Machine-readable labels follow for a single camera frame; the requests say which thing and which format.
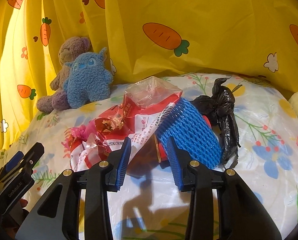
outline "snack wrapper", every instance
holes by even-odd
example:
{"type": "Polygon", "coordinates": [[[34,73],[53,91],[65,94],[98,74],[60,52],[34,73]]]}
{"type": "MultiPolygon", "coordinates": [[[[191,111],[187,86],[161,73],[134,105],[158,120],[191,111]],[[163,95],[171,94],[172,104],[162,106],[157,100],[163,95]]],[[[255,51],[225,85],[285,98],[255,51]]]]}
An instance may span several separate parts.
{"type": "Polygon", "coordinates": [[[123,103],[113,106],[89,122],[71,129],[70,165],[74,171],[91,168],[111,151],[131,139],[129,162],[154,134],[182,95],[171,83],[150,77],[130,85],[123,103]]]}

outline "black plastic bag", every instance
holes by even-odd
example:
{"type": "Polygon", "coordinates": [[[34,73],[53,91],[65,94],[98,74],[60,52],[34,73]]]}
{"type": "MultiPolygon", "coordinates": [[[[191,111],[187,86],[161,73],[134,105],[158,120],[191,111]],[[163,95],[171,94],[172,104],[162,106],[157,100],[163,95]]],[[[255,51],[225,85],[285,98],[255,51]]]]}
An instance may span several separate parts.
{"type": "Polygon", "coordinates": [[[199,96],[191,103],[198,109],[200,114],[205,115],[212,126],[218,125],[220,134],[220,146],[223,154],[221,163],[225,165],[228,160],[235,155],[231,168],[238,163],[239,131],[236,119],[233,114],[234,95],[242,85],[236,86],[233,91],[222,86],[229,78],[217,78],[212,88],[212,97],[199,96]]]}

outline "floral tablecloth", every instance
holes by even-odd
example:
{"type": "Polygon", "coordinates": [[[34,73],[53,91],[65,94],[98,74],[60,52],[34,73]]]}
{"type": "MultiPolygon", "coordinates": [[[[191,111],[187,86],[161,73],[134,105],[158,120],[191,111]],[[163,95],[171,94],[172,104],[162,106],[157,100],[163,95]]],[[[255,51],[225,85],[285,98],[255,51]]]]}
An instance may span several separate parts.
{"type": "MultiPolygon", "coordinates": [[[[227,75],[188,74],[165,80],[183,89],[193,100],[211,95],[214,80],[227,75]]],[[[235,170],[249,185],[285,238],[298,222],[298,119],[290,104],[274,88],[258,79],[232,76],[224,85],[233,89],[235,116],[240,133],[239,163],[235,170]]],[[[41,142],[45,154],[32,175],[35,185],[26,193],[28,210],[54,179],[69,168],[65,144],[69,129],[87,124],[108,108],[122,102],[127,85],[113,89],[111,98],[79,109],[37,114],[10,149],[0,151],[0,168],[17,152],[27,152],[41,142]]],[[[184,239],[190,193],[180,193],[170,167],[159,164],[154,151],[141,151],[129,165],[118,193],[108,193],[114,239],[184,239]]],[[[83,201],[80,239],[83,237],[83,201]]],[[[214,235],[218,237],[215,216],[214,235]]]]}

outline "yellow curtain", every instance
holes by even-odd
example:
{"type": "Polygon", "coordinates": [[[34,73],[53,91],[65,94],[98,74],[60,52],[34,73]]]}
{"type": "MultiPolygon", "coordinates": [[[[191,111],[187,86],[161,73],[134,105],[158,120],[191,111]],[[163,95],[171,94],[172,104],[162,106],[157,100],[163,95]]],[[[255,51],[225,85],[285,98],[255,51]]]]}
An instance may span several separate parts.
{"type": "Polygon", "coordinates": [[[53,93],[72,36],[109,48],[115,83],[233,72],[298,91],[297,0],[0,0],[0,149],[53,93]]]}

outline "blue plush toy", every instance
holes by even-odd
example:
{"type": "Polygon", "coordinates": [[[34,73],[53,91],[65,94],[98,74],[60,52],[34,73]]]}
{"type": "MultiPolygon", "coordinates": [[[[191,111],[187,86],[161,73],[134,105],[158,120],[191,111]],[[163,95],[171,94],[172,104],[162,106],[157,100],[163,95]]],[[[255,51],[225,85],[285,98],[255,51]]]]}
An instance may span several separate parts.
{"type": "Polygon", "coordinates": [[[79,108],[88,101],[109,98],[109,84],[112,83],[113,76],[104,66],[106,52],[107,48],[103,48],[100,53],[86,52],[73,62],[65,63],[71,68],[71,72],[63,84],[63,90],[67,92],[72,108],[79,108]]]}

